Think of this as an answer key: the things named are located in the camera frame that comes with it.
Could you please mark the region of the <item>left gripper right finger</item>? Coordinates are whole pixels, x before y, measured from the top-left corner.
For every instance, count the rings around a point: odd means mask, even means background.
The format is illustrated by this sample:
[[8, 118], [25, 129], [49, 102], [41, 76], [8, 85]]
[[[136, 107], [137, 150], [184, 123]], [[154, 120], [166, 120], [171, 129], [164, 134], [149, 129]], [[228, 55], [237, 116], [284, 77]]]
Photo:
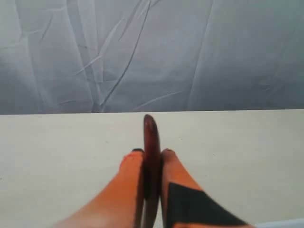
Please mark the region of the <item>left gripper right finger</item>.
[[213, 200], [173, 150], [162, 153], [161, 207], [165, 228], [252, 228]]

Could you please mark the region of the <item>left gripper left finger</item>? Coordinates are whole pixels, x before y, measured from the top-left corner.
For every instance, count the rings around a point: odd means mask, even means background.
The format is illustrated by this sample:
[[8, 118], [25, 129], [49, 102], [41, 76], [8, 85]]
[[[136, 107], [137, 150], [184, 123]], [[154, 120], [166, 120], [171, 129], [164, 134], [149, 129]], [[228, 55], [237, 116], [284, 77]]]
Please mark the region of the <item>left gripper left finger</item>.
[[55, 228], [139, 228], [141, 226], [144, 184], [143, 150], [123, 157], [117, 174], [90, 202]]

